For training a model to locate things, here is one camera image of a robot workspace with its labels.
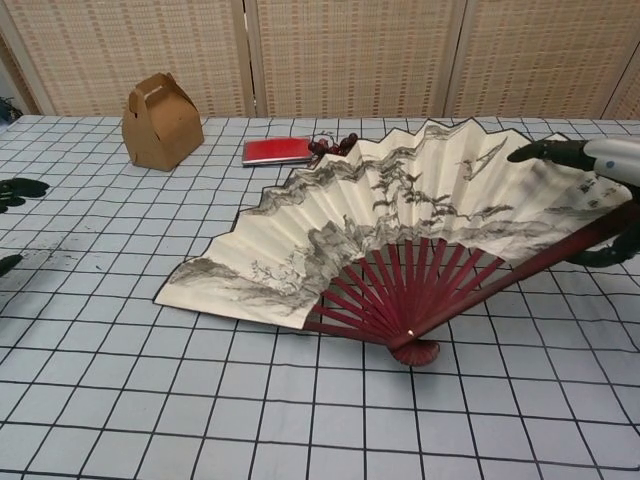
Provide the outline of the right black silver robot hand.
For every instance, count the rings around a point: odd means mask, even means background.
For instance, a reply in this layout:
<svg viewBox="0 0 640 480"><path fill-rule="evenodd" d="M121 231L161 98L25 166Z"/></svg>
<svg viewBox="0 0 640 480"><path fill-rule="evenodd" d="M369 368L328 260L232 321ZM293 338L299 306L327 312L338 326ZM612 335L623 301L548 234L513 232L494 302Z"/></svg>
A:
<svg viewBox="0 0 640 480"><path fill-rule="evenodd" d="M594 172L625 186L640 205L640 137L607 137L590 140L536 140L508 154L511 163L530 159ZM640 219L627 227L609 246L583 250L567 259L574 265L605 268L621 264L640 253Z"/></svg>

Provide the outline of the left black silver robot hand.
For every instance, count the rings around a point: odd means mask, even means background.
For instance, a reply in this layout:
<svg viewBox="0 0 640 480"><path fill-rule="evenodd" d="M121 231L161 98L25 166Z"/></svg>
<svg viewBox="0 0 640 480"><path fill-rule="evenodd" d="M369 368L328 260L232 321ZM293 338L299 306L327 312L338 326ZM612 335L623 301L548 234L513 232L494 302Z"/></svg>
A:
<svg viewBox="0 0 640 480"><path fill-rule="evenodd" d="M41 198L46 195L50 185L41 180L13 177L0 180L0 215L12 207L19 207L27 199ZM21 261L21 254L12 254L0 258L0 278L7 275Z"/></svg>

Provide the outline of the blue checked tablecloth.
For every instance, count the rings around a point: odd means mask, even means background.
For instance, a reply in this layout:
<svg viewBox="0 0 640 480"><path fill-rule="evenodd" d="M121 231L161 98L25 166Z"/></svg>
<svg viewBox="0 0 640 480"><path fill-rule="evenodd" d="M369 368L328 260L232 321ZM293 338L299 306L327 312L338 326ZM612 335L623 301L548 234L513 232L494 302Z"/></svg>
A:
<svg viewBox="0 0 640 480"><path fill-rule="evenodd" d="M417 118L206 118L175 171L132 166L116 117L0 126L0 480L640 480L640 256L561 264L434 332L378 345L168 309L153 297L283 166L243 143L365 138Z"/></svg>

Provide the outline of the woven bamboo folding screen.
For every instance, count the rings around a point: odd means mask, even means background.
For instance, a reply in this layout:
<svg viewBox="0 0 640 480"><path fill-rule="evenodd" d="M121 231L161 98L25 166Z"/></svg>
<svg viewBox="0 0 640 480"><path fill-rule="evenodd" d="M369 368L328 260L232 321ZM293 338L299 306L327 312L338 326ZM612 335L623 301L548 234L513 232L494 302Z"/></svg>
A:
<svg viewBox="0 0 640 480"><path fill-rule="evenodd" d="M640 0L0 0L43 113L170 73L210 116L640 120Z"/></svg>

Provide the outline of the brown cardboard gable box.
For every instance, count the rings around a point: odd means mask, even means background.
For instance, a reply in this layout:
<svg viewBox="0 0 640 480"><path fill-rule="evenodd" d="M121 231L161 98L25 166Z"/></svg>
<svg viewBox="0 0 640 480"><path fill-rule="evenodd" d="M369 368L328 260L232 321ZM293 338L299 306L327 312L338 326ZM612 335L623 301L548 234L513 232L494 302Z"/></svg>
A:
<svg viewBox="0 0 640 480"><path fill-rule="evenodd" d="M122 136L137 167L171 171L203 144L201 117L171 73L156 73L129 93Z"/></svg>

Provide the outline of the flat red box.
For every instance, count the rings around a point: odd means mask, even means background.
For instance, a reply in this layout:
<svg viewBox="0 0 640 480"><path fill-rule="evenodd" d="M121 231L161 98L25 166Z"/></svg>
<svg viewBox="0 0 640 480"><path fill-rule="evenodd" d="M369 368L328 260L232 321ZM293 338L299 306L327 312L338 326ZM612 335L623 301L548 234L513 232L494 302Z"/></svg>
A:
<svg viewBox="0 0 640 480"><path fill-rule="evenodd" d="M248 141L244 145L242 165L308 163L313 154L306 137L281 137Z"/></svg>

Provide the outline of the painted paper folding fan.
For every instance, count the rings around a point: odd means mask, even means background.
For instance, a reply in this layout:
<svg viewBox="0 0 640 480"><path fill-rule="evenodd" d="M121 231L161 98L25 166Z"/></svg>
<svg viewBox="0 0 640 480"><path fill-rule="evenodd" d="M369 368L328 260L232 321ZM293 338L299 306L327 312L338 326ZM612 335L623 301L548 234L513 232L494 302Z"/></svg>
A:
<svg viewBox="0 0 640 480"><path fill-rule="evenodd" d="M630 191L594 172L507 160L533 141L473 119L351 138L263 189L155 302L426 365L439 352L429 332L640 219Z"/></svg>

